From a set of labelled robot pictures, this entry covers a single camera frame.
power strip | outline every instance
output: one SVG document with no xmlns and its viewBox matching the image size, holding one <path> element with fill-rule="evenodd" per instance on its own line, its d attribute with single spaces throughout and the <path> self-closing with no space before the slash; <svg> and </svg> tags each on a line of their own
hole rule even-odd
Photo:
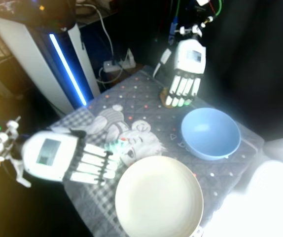
<svg viewBox="0 0 283 237">
<path fill-rule="evenodd" d="M 129 60 L 120 61 L 120 62 L 118 62 L 118 64 L 121 65 L 123 69 L 130 69 L 130 68 L 136 67 L 136 63 L 134 62 L 133 64 L 131 64 Z M 117 65 L 117 64 L 113 65 L 111 60 L 105 61 L 103 63 L 103 70 L 106 73 L 119 71 L 119 70 L 121 70 L 121 67 L 119 65 Z"/>
</svg>

blue bowl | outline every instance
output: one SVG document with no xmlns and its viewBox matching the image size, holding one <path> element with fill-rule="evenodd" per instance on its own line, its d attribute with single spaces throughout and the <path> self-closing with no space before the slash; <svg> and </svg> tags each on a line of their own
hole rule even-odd
<svg viewBox="0 0 283 237">
<path fill-rule="evenodd" d="M 228 157 L 241 142 L 236 122 L 224 112 L 212 108 L 189 112 L 182 121 L 181 132 L 187 149 L 205 160 Z"/>
</svg>

checkered pattern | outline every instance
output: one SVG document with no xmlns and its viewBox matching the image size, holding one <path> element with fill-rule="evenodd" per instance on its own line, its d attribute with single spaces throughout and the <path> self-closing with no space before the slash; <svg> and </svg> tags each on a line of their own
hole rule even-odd
<svg viewBox="0 0 283 237">
<path fill-rule="evenodd" d="M 53 126 L 84 128 L 92 123 L 100 111 L 111 108 L 112 105 L 123 107 L 122 113 L 128 126 L 133 121 L 146 120 L 151 125 L 151 131 L 166 148 L 163 155 L 178 159 L 196 173 L 204 196 L 204 214 L 201 221 L 204 226 L 249 166 L 255 154 L 254 148 L 242 142 L 229 159 L 205 161 L 194 157 L 184 148 L 176 124 L 180 124 L 180 119 L 193 108 L 209 105 L 196 99 L 189 107 L 173 110 L 163 108 L 158 98 L 162 86 L 151 80 L 150 75 L 151 69 L 139 71 L 91 101 L 87 107 L 78 109 Z M 239 128 L 245 140 L 256 149 L 261 148 L 263 139 L 240 124 Z M 86 137 L 88 143 L 100 147 L 103 147 L 105 138 L 106 131 Z M 116 177 L 107 180 L 104 186 L 64 181 L 67 194 L 95 237 L 127 236 L 115 211 L 116 187 L 126 169 L 125 165 L 120 165 Z"/>
</svg>

dark background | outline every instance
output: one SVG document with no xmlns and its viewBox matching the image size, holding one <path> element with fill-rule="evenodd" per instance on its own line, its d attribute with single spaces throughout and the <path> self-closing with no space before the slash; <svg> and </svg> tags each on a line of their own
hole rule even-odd
<svg viewBox="0 0 283 237">
<path fill-rule="evenodd" d="M 197 9 L 186 9 L 189 2 L 181 0 L 180 24 L 212 13 L 206 5 L 197 15 Z M 212 3 L 218 9 L 218 0 Z M 105 19 L 116 57 L 124 58 L 129 47 L 137 63 L 154 67 L 168 46 L 176 4 L 175 0 L 172 5 L 169 0 L 118 1 L 119 12 Z M 81 32 L 98 75 L 102 63 L 110 59 L 107 38 L 100 22 Z M 219 17 L 204 29 L 202 44 L 207 47 L 207 67 L 199 96 L 265 140 L 282 138 L 283 1 L 225 0 Z M 13 64 L 0 65 L 0 78 L 12 77 L 12 84 L 21 85 L 22 78 L 16 75 Z M 21 115 L 21 132 L 33 133 L 59 119 L 35 87 L 15 88 L 19 97 L 0 98 L 0 125 Z M 0 169 L 0 236 L 89 236 L 61 184 L 27 178 L 31 189 Z"/>
</svg>

plate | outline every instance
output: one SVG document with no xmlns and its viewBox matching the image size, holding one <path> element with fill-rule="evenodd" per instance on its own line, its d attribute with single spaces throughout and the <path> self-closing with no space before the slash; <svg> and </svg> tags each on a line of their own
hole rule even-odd
<svg viewBox="0 0 283 237">
<path fill-rule="evenodd" d="M 203 214 L 203 194 L 191 170 L 169 157 L 143 158 L 121 177 L 118 220 L 130 237 L 189 237 Z"/>
</svg>

